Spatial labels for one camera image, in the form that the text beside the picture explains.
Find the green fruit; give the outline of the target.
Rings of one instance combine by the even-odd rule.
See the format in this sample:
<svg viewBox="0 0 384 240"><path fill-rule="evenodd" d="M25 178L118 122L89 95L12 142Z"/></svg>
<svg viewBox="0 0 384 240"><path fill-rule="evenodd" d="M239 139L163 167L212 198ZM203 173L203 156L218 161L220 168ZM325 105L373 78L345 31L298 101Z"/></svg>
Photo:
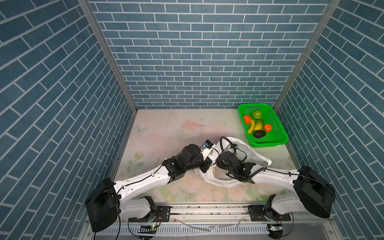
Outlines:
<svg viewBox="0 0 384 240"><path fill-rule="evenodd" d="M259 119L261 119L261 118L262 118L262 111L260 111L260 110L255 110L255 111L253 111L253 112L252 112L252 117L253 117L253 119L255 119L255 120L259 120Z"/></svg>

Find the white plastic bag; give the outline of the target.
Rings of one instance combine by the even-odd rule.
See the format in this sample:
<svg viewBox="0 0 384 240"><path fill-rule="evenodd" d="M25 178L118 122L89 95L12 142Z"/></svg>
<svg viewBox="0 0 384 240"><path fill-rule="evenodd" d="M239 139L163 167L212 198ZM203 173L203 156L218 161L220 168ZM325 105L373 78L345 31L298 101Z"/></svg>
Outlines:
<svg viewBox="0 0 384 240"><path fill-rule="evenodd" d="M194 172L206 183L217 187L232 188L241 183L252 184L252 177L272 164L271 159L232 137L224 138L217 144L207 140L201 150L204 158L212 163L205 173L200 169Z"/></svg>

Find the orange fruit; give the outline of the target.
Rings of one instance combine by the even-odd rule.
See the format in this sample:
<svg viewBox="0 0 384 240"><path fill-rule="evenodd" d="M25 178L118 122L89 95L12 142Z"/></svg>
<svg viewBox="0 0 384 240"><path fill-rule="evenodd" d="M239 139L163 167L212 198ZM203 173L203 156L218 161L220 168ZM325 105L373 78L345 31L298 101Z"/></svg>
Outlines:
<svg viewBox="0 0 384 240"><path fill-rule="evenodd" d="M246 125L250 124L252 122L252 118L249 115L243 115L243 120Z"/></svg>
<svg viewBox="0 0 384 240"><path fill-rule="evenodd" d="M271 132L273 130L273 127L271 124L264 124L263 128L264 128L264 131L266 132Z"/></svg>

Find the green plastic basket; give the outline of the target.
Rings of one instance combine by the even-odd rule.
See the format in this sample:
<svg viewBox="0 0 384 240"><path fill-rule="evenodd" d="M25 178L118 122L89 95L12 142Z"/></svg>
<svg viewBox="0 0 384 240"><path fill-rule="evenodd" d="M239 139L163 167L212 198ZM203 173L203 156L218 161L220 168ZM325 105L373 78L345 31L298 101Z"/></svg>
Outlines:
<svg viewBox="0 0 384 240"><path fill-rule="evenodd" d="M288 134L271 106L263 103L242 104L238 112L251 147L275 147L289 141Z"/></svg>

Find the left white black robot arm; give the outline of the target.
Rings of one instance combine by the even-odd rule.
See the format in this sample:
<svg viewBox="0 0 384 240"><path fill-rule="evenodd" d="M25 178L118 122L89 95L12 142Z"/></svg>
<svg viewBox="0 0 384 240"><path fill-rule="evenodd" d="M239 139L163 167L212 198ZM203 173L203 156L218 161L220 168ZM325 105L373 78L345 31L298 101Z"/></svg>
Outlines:
<svg viewBox="0 0 384 240"><path fill-rule="evenodd" d="M94 233L111 226L120 215L127 218L148 219L157 207L151 197L137 200L136 196L153 188L165 186L184 177L185 173L199 169L206 173L212 164L211 147L200 148L190 144L176 156L136 177L112 181L103 179L85 200L89 221Z"/></svg>

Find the dark avocado fruit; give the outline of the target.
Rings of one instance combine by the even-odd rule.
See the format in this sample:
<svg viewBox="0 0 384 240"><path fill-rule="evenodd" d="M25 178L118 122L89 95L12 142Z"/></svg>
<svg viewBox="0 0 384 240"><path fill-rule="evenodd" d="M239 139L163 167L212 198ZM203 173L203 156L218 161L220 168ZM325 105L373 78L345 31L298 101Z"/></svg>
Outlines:
<svg viewBox="0 0 384 240"><path fill-rule="evenodd" d="M266 133L266 131L264 131L264 130L256 130L256 131L254 131L253 136L254 136L256 139L261 139L261 138L263 138L266 134L267 134L267 133Z"/></svg>

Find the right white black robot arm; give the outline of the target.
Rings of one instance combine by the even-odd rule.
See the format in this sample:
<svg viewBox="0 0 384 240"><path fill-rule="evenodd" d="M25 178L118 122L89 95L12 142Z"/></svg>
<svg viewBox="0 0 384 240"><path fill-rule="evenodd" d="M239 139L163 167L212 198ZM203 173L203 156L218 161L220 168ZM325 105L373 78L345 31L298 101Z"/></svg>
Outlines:
<svg viewBox="0 0 384 240"><path fill-rule="evenodd" d="M289 190L287 194L269 196L263 212L272 221L293 212L309 212L327 219L331 215L336 190L311 167L299 170L277 170L241 161L226 151L218 156L217 167L227 170L227 176L237 182L265 184Z"/></svg>

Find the yellow banana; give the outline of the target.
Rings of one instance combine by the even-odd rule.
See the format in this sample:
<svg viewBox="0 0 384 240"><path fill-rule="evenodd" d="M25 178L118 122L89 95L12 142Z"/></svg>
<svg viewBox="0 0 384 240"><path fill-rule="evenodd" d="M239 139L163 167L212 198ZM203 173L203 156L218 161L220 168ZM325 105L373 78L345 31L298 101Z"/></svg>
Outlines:
<svg viewBox="0 0 384 240"><path fill-rule="evenodd" d="M248 134L249 135L251 135L252 132L254 131L255 125L256 125L256 122L253 119L251 119L251 125L250 125L250 127L248 129Z"/></svg>

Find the yellow lemon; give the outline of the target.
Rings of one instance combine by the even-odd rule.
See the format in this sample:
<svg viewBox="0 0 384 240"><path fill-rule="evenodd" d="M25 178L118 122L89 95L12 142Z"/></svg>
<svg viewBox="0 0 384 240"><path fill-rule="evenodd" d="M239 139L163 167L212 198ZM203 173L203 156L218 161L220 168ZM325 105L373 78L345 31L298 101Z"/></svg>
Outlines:
<svg viewBox="0 0 384 240"><path fill-rule="evenodd" d="M254 130L255 131L262 130L263 125L264 125L264 120L262 120L262 119L257 120Z"/></svg>

